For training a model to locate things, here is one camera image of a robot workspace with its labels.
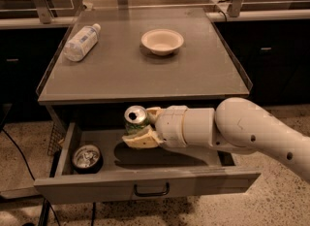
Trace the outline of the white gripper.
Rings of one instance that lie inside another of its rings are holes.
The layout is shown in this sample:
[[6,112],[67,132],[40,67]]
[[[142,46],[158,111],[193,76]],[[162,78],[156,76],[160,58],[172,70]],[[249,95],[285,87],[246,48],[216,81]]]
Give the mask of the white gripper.
[[187,144],[183,138],[183,119],[188,108],[171,106],[147,108],[148,119],[155,122],[156,131],[150,126],[140,129],[137,133],[123,136],[123,142],[131,148],[162,147],[181,148]]

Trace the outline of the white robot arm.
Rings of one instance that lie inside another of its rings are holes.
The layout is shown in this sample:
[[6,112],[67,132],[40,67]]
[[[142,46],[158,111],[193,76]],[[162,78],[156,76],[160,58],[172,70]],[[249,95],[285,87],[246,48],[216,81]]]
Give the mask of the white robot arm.
[[263,153],[310,182],[310,138],[243,98],[217,108],[132,106],[124,112],[131,148],[182,148],[199,145],[231,153]]

